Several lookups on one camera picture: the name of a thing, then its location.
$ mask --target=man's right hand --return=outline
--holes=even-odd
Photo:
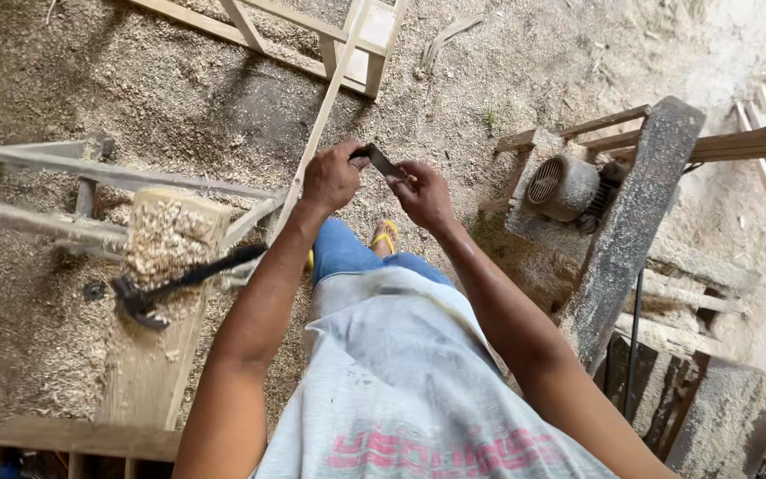
[[[458,223],[451,209],[448,182],[428,165],[417,161],[397,164],[407,180],[386,177],[386,183],[413,223],[436,235]]]

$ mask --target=person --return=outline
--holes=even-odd
[[[469,237],[428,165],[400,163],[409,179],[387,183],[466,296],[420,257],[393,254],[391,223],[372,251],[329,218],[359,188],[368,160],[349,157],[362,146],[345,141],[306,168],[303,197],[215,336],[174,477],[676,477]],[[305,375],[268,441],[266,370],[311,248]]]

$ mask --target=electrical cable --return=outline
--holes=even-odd
[[[628,350],[628,376],[625,378],[625,404],[622,413],[625,420],[632,422],[632,388],[634,386],[634,364],[637,362],[637,326],[640,323],[640,307],[644,301],[644,269],[637,273],[637,292],[634,295],[634,322],[632,323],[632,344]]]

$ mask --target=sawdust-covered floor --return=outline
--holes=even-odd
[[[190,8],[228,20],[216,0]],[[283,0],[340,25],[347,1]],[[238,181],[289,184],[326,83],[223,43],[124,0],[0,0],[0,142],[77,139],[104,130],[120,165]],[[447,45],[438,71],[419,70],[420,52],[451,21],[484,12],[484,22]],[[282,22],[262,34],[314,53],[314,39]],[[380,101],[340,94],[322,145],[350,134],[393,160],[427,161],[449,180],[457,214],[541,304],[562,300],[574,270],[527,245],[498,245],[493,217],[477,205],[505,186],[516,158],[494,156],[497,137],[522,127],[572,125],[675,94],[708,113],[707,132],[735,130],[734,99],[766,82],[766,2],[593,0],[502,2],[414,0],[383,82]],[[660,234],[757,269],[744,321],[724,332],[735,354],[766,369],[766,198],[752,162],[709,165],[688,175]],[[53,173],[0,180],[0,200],[70,212],[77,183]],[[238,208],[237,200],[215,197]],[[100,218],[122,223],[129,197],[99,193]],[[385,217],[401,248],[453,273],[426,232],[413,226],[379,176],[339,213],[368,238]],[[511,257],[524,263],[512,266]],[[73,259],[42,239],[0,231],[0,422],[11,414],[90,418],[102,394],[112,300],[87,301],[82,286],[117,273],[101,260]],[[535,283],[534,279],[556,278]],[[291,327],[269,370],[269,424],[301,378],[301,330],[311,286],[301,285]],[[231,302],[210,303],[191,384]],[[180,424],[190,407],[192,387]]]

